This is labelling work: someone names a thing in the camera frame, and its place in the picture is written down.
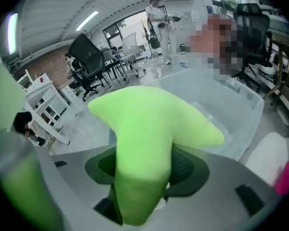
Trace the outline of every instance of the brick wall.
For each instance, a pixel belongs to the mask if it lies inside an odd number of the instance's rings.
[[[67,72],[67,62],[64,57],[64,54],[67,53],[67,48],[68,46],[56,49],[29,62],[14,74],[14,78],[18,79],[19,76],[23,75],[25,69],[33,80],[34,74],[39,76],[41,73],[45,73],[53,81],[54,87],[58,89],[68,81],[69,73]]]

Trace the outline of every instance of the transparent storage box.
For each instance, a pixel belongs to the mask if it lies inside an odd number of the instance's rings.
[[[223,132],[225,142],[201,149],[235,160],[248,148],[263,112],[264,102],[257,93],[229,76],[220,75],[218,69],[183,68],[148,86],[162,88],[202,112]]]

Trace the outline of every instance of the gray floor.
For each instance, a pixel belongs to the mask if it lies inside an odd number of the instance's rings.
[[[174,66],[165,65],[160,57],[158,59],[155,58],[153,61],[145,62],[145,60],[142,60],[135,66],[139,68],[139,78],[136,78],[133,72],[129,72],[129,82],[127,86],[147,84],[155,79],[176,71]],[[63,125],[63,135],[69,137],[70,144],[64,145],[60,141],[56,140],[50,148],[52,154],[72,153],[108,144],[109,128],[91,115],[87,109],[87,104],[100,95],[104,95],[120,88],[116,82],[112,82],[111,85],[111,88],[102,88],[99,86],[97,89],[98,94],[91,93],[91,96],[87,97],[86,102],[83,102],[81,98],[79,98],[79,102],[72,103],[71,107],[78,111],[77,116],[71,116],[68,111],[65,111],[62,114],[59,121]],[[261,96],[264,96],[263,91],[267,91],[265,86],[263,86],[262,91],[260,92]],[[266,134],[277,132],[283,137],[289,137],[289,126],[283,122],[276,110],[276,106],[271,106],[270,102],[270,99],[265,100],[260,124],[249,148],[240,160],[242,163],[246,162],[252,150]],[[279,102],[277,105],[281,105],[283,109],[286,109],[283,107],[282,102]]]

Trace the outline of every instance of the ceiling light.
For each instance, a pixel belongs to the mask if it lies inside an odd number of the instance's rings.
[[[16,24],[17,13],[12,14],[8,22],[8,46],[10,55],[16,51]]]
[[[90,14],[90,15],[88,16],[88,18],[85,19],[85,20],[79,25],[79,27],[77,27],[76,31],[81,30],[81,28],[82,28],[89,20],[91,20],[91,19],[92,19],[95,15],[97,15],[97,14],[98,14],[97,11],[94,11],[92,14]]]

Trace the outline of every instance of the green pillow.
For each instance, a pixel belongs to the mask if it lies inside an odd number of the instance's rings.
[[[123,222],[129,225],[144,224],[163,196],[172,143],[201,148],[224,141],[200,111],[159,88],[120,89],[94,99],[88,108],[116,133],[114,185]]]

